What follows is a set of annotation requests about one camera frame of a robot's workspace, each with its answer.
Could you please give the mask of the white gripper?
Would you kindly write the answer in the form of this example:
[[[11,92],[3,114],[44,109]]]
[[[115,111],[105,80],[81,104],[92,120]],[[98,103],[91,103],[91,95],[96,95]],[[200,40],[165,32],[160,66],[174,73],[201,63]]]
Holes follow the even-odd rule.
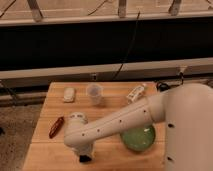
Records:
[[[68,117],[68,120],[70,123],[81,123],[81,124],[87,124],[88,123],[88,119],[86,117],[86,115],[84,113],[81,112],[74,112],[71,113]],[[92,158],[87,156],[87,155],[80,155],[79,157],[79,162],[80,163],[87,163],[92,161]]]

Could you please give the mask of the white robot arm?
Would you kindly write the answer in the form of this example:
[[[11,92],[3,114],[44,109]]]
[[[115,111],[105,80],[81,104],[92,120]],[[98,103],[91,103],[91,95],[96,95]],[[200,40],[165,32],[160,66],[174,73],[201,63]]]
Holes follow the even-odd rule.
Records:
[[[64,144],[89,156],[99,139],[160,122],[165,124],[164,171],[213,171],[213,88],[205,84],[180,85],[92,122],[73,113]]]

